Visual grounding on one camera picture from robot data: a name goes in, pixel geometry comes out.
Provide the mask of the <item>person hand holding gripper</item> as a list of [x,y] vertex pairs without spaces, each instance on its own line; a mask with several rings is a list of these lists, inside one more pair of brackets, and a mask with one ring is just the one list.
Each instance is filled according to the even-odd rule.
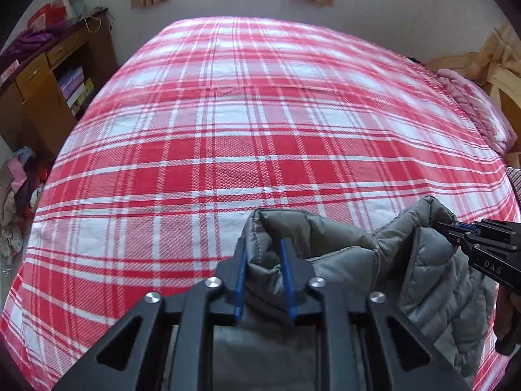
[[510,356],[520,344],[520,296],[502,285],[496,299],[494,332],[495,351]]

